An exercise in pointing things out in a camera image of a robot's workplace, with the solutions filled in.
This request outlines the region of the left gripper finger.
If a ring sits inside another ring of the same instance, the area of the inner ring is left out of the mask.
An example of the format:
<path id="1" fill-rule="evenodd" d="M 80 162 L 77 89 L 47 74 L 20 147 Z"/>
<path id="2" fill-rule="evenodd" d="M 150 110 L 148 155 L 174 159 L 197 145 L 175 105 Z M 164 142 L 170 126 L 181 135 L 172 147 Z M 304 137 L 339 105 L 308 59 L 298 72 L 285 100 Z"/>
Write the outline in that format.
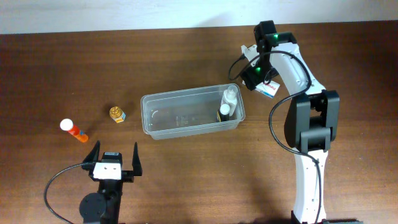
<path id="1" fill-rule="evenodd" d="M 142 176 L 142 166 L 139 158 L 137 142 L 134 143 L 132 155 L 132 171 L 134 176 Z"/>
<path id="2" fill-rule="evenodd" d="M 93 170 L 95 164 L 98 162 L 99 153 L 100 153 L 100 141 L 97 141 L 93 149 L 84 158 L 83 165 L 81 168 L 83 170 Z"/>

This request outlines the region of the white blue medicine box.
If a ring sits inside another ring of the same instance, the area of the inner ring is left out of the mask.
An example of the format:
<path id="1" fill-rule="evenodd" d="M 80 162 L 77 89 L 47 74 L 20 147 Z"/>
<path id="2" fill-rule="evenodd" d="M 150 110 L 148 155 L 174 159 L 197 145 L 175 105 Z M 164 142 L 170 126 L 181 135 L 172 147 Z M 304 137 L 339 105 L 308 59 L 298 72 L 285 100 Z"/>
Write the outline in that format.
<path id="1" fill-rule="evenodd" d="M 270 83 L 262 82 L 256 86 L 255 90 L 259 93 L 262 93 L 263 95 L 268 96 L 269 98 L 273 98 L 277 93 L 279 87 L 280 85 L 274 81 L 271 81 Z"/>

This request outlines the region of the white spray bottle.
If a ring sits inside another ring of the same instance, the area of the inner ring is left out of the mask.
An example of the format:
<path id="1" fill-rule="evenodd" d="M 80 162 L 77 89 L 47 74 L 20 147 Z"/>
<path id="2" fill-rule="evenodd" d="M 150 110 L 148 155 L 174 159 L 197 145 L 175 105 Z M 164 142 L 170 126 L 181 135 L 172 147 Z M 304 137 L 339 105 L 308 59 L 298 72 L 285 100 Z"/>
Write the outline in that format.
<path id="1" fill-rule="evenodd" d="M 229 115 L 232 116 L 236 109 L 238 99 L 238 88 L 235 85 L 230 85 L 227 90 L 223 92 L 223 97 L 221 99 L 221 105 L 228 104 L 230 107 Z"/>

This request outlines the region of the dark bottle white cap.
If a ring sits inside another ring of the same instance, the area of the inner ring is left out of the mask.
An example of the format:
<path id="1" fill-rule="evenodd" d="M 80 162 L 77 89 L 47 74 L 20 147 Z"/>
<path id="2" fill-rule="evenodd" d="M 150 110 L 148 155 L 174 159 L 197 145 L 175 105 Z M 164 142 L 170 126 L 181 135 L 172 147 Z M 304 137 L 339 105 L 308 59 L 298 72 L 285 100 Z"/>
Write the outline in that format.
<path id="1" fill-rule="evenodd" d="M 222 104 L 217 111 L 217 121 L 224 122 L 229 120 L 229 111 L 230 106 L 229 104 Z"/>

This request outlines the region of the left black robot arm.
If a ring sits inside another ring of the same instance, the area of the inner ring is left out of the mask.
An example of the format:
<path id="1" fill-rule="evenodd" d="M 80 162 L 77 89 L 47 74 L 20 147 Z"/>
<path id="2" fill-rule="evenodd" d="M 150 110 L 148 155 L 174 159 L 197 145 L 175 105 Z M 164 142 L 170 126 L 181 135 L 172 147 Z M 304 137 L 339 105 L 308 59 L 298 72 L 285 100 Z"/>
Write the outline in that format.
<path id="1" fill-rule="evenodd" d="M 98 190 L 86 195 L 80 202 L 79 212 L 84 223 L 118 223 L 123 184 L 133 183 L 142 175 L 137 143 L 132 154 L 132 170 L 122 170 L 123 156 L 120 152 L 104 152 L 100 155 L 100 142 L 83 160 L 82 169 L 99 183 Z"/>

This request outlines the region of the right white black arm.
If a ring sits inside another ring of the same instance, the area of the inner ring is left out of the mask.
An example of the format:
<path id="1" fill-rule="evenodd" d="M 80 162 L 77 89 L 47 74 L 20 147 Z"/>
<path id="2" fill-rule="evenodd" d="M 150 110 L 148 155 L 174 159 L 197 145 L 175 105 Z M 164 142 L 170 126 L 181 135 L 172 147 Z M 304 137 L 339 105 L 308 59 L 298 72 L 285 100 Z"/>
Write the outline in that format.
<path id="1" fill-rule="evenodd" d="M 299 45 L 290 32 L 277 32 L 273 21 L 262 21 L 254 28 L 256 53 L 247 56 L 240 71 L 246 88 L 254 90 L 280 76 L 289 95 L 271 110 L 290 103 L 284 123 L 283 149 L 294 154 L 296 198 L 293 223 L 326 223 L 323 202 L 324 169 L 336 138 L 340 97 L 328 91 L 312 75 L 301 56 Z"/>

